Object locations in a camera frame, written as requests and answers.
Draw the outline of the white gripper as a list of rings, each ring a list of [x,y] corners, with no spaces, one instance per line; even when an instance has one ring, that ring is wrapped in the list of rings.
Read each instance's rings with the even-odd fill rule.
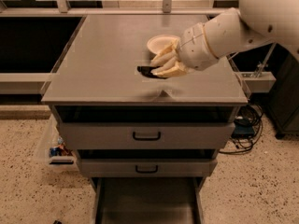
[[[203,71],[218,60],[206,40],[204,24],[197,23],[188,28],[179,40],[171,41],[159,51],[150,66],[153,67],[151,73],[156,77],[180,77],[187,75],[189,68]]]

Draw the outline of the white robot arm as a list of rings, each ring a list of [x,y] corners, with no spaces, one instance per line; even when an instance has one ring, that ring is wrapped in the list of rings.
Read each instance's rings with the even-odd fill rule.
[[[178,77],[204,71],[231,53],[268,43],[299,60],[299,0],[239,0],[237,8],[186,29],[150,62],[151,73]]]

